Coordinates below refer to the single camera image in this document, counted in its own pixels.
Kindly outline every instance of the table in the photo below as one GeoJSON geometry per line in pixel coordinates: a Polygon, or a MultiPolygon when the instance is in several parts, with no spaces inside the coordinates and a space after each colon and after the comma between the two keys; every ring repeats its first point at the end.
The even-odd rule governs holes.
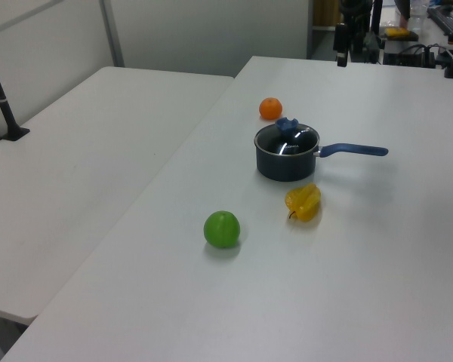
{"type": "Polygon", "coordinates": [[[231,81],[104,68],[0,142],[0,317],[42,311],[231,81]]]}
{"type": "Polygon", "coordinates": [[[49,360],[453,361],[453,80],[252,58],[4,362],[49,360]],[[268,180],[253,144],[268,96],[322,145],[390,153],[268,180]],[[321,215],[288,220],[285,193],[309,181],[321,215]],[[239,218],[240,247],[205,243],[216,210],[239,218]]]}

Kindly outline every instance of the orange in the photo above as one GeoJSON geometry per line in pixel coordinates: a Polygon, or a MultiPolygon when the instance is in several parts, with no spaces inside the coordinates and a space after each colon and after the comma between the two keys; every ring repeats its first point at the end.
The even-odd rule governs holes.
{"type": "Polygon", "coordinates": [[[258,111],[263,119],[277,119],[282,115],[282,104],[276,98],[265,98],[260,103],[258,111]]]}

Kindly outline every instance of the blue handle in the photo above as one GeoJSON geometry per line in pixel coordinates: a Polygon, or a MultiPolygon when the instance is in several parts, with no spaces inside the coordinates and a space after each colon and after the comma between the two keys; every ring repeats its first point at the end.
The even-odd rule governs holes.
{"type": "Polygon", "coordinates": [[[328,157],[336,152],[360,153],[362,155],[385,156],[389,152],[383,147],[351,145],[350,143],[335,143],[321,148],[319,157],[328,157]]]}

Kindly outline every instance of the green ball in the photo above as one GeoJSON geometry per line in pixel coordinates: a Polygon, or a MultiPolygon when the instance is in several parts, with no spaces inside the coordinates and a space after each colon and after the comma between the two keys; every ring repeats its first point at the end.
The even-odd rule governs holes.
{"type": "Polygon", "coordinates": [[[217,211],[206,219],[203,234],[214,247],[235,247],[240,236],[240,223],[232,213],[217,211]]]}

